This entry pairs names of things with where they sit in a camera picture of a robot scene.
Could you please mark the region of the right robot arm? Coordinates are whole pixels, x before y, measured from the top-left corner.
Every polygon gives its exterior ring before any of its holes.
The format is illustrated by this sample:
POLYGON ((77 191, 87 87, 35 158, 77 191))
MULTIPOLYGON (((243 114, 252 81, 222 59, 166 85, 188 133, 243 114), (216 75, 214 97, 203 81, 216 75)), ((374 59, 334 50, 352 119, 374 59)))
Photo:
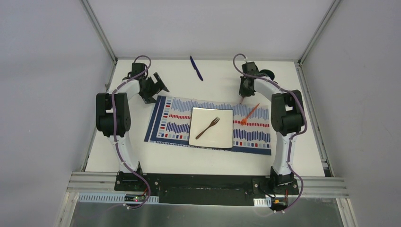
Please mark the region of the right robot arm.
POLYGON ((284 89, 268 77, 241 76, 240 80, 241 97, 260 93, 271 102, 270 121, 277 138, 268 186, 271 192, 282 193, 294 180, 292 163, 296 139, 307 130, 302 93, 284 89))

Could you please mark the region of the dark green mug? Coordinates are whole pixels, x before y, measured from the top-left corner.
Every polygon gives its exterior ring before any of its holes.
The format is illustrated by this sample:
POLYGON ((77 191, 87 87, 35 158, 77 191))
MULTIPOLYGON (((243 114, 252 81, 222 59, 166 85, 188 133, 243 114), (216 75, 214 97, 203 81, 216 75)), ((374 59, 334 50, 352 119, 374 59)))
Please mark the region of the dark green mug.
POLYGON ((269 77, 271 80, 275 79, 275 74, 271 70, 263 69, 259 71, 261 77, 269 77))

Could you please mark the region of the blue striped placemat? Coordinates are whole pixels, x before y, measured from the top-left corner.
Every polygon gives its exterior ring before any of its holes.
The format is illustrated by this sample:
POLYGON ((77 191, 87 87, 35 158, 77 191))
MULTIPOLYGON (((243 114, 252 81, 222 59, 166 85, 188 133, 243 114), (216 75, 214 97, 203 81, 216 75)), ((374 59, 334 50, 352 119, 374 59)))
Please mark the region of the blue striped placemat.
POLYGON ((271 155, 267 105, 158 96, 145 142, 271 155))

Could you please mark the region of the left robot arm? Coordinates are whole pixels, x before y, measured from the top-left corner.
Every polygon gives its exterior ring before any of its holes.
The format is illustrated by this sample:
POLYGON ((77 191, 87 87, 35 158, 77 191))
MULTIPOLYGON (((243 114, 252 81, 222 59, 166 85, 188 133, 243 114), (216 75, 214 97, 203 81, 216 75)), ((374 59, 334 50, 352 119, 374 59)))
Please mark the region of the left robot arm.
POLYGON ((154 95, 161 91, 169 92, 160 75, 152 77, 125 77, 112 92, 96 95, 96 128, 108 138, 120 161, 120 173, 130 174, 126 185, 132 191, 144 186, 144 178, 137 152, 133 150, 129 130, 131 113, 129 100, 139 95, 145 104, 156 102, 154 95))

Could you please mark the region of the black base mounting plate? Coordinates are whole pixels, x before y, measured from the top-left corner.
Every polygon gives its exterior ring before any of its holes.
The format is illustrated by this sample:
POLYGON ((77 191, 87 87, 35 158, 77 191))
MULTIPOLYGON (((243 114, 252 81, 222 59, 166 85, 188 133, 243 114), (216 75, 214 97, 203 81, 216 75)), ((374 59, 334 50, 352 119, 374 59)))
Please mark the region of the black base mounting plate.
POLYGON ((268 176, 252 175, 181 175, 146 174, 137 177, 132 173, 118 172, 114 190, 128 192, 125 200, 148 200, 161 204, 252 206, 255 199, 297 196, 300 186, 296 179, 275 186, 268 176))

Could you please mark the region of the aluminium frame rail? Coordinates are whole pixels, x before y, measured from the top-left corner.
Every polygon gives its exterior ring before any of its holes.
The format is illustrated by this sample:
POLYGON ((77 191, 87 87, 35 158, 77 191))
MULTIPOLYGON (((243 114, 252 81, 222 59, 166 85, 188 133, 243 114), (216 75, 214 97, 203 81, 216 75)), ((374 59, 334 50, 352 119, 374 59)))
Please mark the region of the aluminium frame rail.
MULTIPOLYGON (((171 189, 243 189, 245 192, 259 192, 273 184, 267 176, 251 175, 180 175, 146 174, 141 180, 132 174, 109 172, 74 172, 71 174, 69 192, 143 192, 146 185, 153 195, 160 195, 171 189)), ((348 198, 345 181, 337 177, 295 177, 288 187, 289 195, 300 192, 305 198, 348 198)))

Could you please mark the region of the brown wooden fork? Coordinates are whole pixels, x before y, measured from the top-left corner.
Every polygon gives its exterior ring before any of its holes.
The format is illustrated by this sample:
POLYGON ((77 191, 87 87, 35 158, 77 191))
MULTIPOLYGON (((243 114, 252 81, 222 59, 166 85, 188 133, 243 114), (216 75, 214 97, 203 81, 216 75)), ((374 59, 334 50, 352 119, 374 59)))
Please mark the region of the brown wooden fork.
POLYGON ((211 121, 211 123, 208 125, 207 128, 205 128, 202 132, 200 132, 195 139, 198 140, 209 128, 213 127, 214 125, 216 125, 219 122, 220 118, 216 117, 215 119, 213 119, 211 121))

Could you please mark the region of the white square plate black rim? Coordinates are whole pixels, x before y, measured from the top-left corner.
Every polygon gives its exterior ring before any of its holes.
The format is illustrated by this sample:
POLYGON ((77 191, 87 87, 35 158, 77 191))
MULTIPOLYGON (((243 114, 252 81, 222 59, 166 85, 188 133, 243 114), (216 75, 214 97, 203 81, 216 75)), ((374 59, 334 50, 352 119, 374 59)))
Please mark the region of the white square plate black rim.
POLYGON ((204 148, 230 149, 233 147, 232 109, 209 109, 194 107, 192 109, 189 145, 204 148), (219 117, 219 122, 209 128, 198 140, 195 137, 202 132, 213 119, 219 117))

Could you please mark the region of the blue plastic knife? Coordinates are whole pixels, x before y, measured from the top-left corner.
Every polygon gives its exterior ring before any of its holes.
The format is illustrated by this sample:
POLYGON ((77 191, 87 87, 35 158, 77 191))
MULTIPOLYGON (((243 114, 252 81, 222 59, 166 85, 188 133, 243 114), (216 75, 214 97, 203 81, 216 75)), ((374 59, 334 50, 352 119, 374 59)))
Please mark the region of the blue plastic knife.
POLYGON ((203 77, 202 77, 202 75, 201 75, 201 73, 200 73, 200 71, 199 71, 199 69, 198 69, 198 67, 197 67, 197 65, 196 65, 196 63, 195 63, 195 61, 194 61, 194 59, 193 59, 192 56, 190 56, 190 62, 191 62, 191 65, 192 65, 193 69, 195 70, 195 72, 196 72, 198 78, 199 78, 201 81, 203 81, 204 79, 203 79, 203 77))

